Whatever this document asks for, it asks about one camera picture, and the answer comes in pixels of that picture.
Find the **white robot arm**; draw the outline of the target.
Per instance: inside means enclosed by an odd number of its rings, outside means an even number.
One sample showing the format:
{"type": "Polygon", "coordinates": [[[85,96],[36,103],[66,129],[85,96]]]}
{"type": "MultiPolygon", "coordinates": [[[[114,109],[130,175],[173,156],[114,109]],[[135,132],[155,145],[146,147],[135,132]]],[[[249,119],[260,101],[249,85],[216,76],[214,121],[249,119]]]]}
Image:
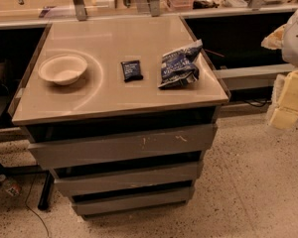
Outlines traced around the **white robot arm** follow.
{"type": "Polygon", "coordinates": [[[286,24],[265,37],[261,45],[281,50],[283,60],[295,66],[287,75],[278,74],[273,84],[266,124],[277,133],[291,128],[298,120],[298,9],[286,24]]]}

